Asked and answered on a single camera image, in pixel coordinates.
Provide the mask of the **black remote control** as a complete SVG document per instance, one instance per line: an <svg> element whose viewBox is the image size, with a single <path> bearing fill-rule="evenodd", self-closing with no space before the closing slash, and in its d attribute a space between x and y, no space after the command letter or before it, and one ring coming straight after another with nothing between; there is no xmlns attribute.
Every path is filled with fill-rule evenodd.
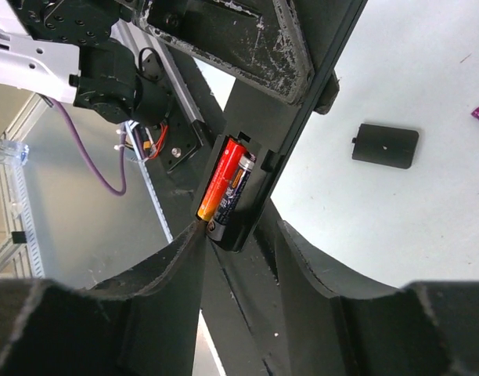
<svg viewBox="0 0 479 376"><path fill-rule="evenodd" d="M282 103L241 81L236 81L232 87L225 108L225 129L215 141L193 202L195 205L200 203L226 137L241 139L256 161L225 234L217 242L221 249L242 251L258 224L310 115L321 103L324 91L335 80L334 68L365 5L364 1L294 3L315 69L308 91L298 104L290 106Z"/></svg>

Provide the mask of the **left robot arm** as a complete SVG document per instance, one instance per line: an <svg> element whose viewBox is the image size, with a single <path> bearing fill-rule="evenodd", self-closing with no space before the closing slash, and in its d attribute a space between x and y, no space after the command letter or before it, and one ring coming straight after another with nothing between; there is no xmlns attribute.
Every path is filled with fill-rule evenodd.
<svg viewBox="0 0 479 376"><path fill-rule="evenodd" d="M114 124L158 125L174 98L113 37L125 22L294 105L322 63L332 20L326 1L0 1L0 84Z"/></svg>

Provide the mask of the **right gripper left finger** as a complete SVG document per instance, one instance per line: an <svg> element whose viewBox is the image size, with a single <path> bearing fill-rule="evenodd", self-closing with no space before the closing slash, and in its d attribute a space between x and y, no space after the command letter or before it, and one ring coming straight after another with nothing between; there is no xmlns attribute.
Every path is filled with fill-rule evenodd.
<svg viewBox="0 0 479 376"><path fill-rule="evenodd" d="M0 375L190 375L205 251L195 221L89 290L0 279Z"/></svg>

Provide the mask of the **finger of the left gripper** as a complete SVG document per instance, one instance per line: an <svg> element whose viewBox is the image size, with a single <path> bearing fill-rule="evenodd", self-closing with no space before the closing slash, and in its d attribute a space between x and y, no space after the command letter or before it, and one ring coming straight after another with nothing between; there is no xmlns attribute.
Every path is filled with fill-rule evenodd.
<svg viewBox="0 0 479 376"><path fill-rule="evenodd" d="M336 71L332 71L325 88L323 89L321 96L319 97L315 109L313 110L317 114L328 114L335 102L337 95L340 91L340 84L337 78Z"/></svg>
<svg viewBox="0 0 479 376"><path fill-rule="evenodd" d="M287 105L314 68L292 1L122 1L140 30Z"/></svg>

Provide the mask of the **red orange battery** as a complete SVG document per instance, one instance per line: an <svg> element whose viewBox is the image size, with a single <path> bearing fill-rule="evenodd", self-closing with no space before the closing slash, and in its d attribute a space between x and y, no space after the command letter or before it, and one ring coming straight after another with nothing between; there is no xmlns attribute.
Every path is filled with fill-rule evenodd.
<svg viewBox="0 0 479 376"><path fill-rule="evenodd" d="M240 158L246 151L247 148L239 140L228 138L196 213L203 221L211 220Z"/></svg>

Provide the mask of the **black battery cover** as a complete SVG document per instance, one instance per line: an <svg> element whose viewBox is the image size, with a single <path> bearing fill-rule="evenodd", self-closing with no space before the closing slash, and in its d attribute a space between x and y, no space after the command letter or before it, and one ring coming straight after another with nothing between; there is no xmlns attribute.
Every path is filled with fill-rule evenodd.
<svg viewBox="0 0 479 376"><path fill-rule="evenodd" d="M420 134L413 129L394 128L362 123L351 158L375 165L409 169L412 166Z"/></svg>

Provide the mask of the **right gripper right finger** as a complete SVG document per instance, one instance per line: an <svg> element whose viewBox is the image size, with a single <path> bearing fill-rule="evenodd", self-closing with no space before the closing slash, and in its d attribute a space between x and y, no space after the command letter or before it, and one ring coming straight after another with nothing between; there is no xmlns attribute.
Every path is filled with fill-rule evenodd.
<svg viewBox="0 0 479 376"><path fill-rule="evenodd" d="M276 265L294 375L479 375L479 281L395 288L278 224Z"/></svg>

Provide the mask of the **black silver battery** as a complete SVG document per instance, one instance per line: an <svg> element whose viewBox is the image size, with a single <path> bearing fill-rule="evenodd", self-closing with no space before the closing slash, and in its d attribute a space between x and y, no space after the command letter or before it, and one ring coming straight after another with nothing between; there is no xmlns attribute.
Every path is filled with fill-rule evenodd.
<svg viewBox="0 0 479 376"><path fill-rule="evenodd" d="M207 235L212 240L217 242L222 240L227 224L238 204L240 195L247 184L247 180L250 178L255 161L256 157L248 152L240 158L215 213L207 225Z"/></svg>

